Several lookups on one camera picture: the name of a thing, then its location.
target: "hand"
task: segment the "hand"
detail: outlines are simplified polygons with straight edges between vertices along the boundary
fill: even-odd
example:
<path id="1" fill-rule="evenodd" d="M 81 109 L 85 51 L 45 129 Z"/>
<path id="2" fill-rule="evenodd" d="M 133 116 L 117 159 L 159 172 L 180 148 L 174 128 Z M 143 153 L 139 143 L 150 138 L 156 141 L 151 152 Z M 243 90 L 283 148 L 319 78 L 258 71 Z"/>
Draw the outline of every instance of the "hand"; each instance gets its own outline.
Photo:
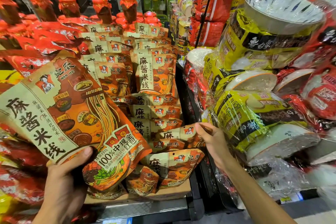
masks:
<path id="1" fill-rule="evenodd" d="M 44 201 L 33 224 L 70 223 L 84 204 L 87 185 L 74 186 L 71 171 L 86 163 L 92 148 L 85 147 L 78 155 L 61 165 L 50 165 L 45 184 Z"/>
<path id="2" fill-rule="evenodd" d="M 208 134 L 205 130 L 201 127 L 202 124 L 205 127 L 212 129 L 212 134 Z M 226 144 L 226 140 L 224 137 L 224 133 L 221 129 L 216 128 L 215 126 L 211 125 L 210 123 L 205 122 L 198 122 L 195 124 L 196 132 L 203 137 L 205 144 L 207 146 L 209 154 L 212 156 L 215 164 L 220 169 L 226 169 L 226 165 L 229 161 L 234 160 L 232 157 L 229 148 Z"/>

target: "right hand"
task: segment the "right hand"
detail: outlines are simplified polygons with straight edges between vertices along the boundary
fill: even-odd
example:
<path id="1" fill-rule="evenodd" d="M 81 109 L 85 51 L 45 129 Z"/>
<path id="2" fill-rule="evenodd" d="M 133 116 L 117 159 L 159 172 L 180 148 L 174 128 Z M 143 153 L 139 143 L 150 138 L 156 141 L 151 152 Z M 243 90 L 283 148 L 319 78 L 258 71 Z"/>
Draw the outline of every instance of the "right hand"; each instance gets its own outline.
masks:
<path id="1" fill-rule="evenodd" d="M 212 134 L 208 134 L 201 127 L 202 124 L 205 127 L 212 129 Z M 229 148 L 226 144 L 224 133 L 220 128 L 217 128 L 210 123 L 198 122 L 195 124 L 196 132 L 203 137 L 205 144 L 207 146 L 209 154 L 215 161 L 217 167 L 222 170 L 225 170 L 226 164 L 228 161 L 232 160 L 233 157 L 229 151 Z"/>

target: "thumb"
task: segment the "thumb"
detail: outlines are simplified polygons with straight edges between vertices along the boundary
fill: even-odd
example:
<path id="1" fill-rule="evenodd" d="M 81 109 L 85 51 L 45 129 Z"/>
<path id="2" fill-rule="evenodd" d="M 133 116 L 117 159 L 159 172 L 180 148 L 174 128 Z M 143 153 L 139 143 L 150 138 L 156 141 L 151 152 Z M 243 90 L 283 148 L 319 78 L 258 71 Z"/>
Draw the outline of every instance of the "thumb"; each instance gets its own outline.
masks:
<path id="1" fill-rule="evenodd" d="M 83 165 L 85 162 L 88 161 L 88 159 L 91 157 L 93 153 L 93 150 L 90 146 L 85 147 L 83 150 L 79 152 L 75 157 L 70 159 L 68 162 L 65 162 L 64 164 L 60 165 L 60 172 L 62 174 L 67 174 L 76 167 L 79 167 L 80 165 Z"/>
<path id="2" fill-rule="evenodd" d="M 211 135 L 209 135 L 199 123 L 195 123 L 195 128 L 197 134 L 199 134 L 201 137 L 203 137 L 204 141 L 207 143 L 211 139 Z"/>

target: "cardboard box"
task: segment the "cardboard box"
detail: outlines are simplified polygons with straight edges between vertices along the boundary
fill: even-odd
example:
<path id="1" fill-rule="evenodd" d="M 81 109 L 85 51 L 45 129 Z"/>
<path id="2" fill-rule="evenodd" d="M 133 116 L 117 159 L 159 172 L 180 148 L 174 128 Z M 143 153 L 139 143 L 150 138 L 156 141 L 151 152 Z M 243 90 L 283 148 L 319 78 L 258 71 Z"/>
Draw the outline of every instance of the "cardboard box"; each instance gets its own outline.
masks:
<path id="1" fill-rule="evenodd" d="M 151 9 L 151 0 L 143 0 L 143 6 L 145 11 Z M 166 0 L 153 0 L 153 10 L 154 11 L 165 11 L 166 10 Z"/>
<path id="2" fill-rule="evenodd" d="M 189 179 L 186 180 L 181 185 L 168 188 L 168 189 L 160 189 L 155 194 L 151 193 L 145 197 L 140 197 L 135 194 L 126 194 L 115 200 L 103 200 L 103 199 L 93 199 L 86 196 L 85 204 L 104 204 L 104 205 L 119 205 L 119 204 L 131 204 L 139 201 L 161 201 L 161 200 L 171 200 L 183 198 L 187 195 L 187 193 L 191 192 Z"/>

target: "black pole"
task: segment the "black pole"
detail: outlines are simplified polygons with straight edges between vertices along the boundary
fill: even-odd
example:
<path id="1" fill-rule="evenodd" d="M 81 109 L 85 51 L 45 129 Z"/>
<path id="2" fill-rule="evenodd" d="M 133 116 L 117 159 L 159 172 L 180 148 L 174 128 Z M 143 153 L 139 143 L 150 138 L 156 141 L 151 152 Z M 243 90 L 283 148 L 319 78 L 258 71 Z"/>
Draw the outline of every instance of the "black pole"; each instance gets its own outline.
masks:
<path id="1" fill-rule="evenodd" d="M 202 14 L 202 16 L 201 16 L 201 25 L 200 25 L 200 27 L 199 27 L 199 31 L 198 31 L 198 35 L 197 35 L 197 40 L 196 40 L 195 48 L 197 48 L 197 46 L 198 46 L 198 42 L 199 42 L 199 40 L 200 40 L 200 36 L 201 36 L 201 32 L 202 32 L 202 28 L 203 28 L 203 24 L 204 24 L 205 17 L 206 17 L 207 12 L 208 12 L 209 1 L 210 1 L 210 0 L 208 0 L 208 2 L 207 2 L 207 6 L 205 7 L 204 14 Z"/>

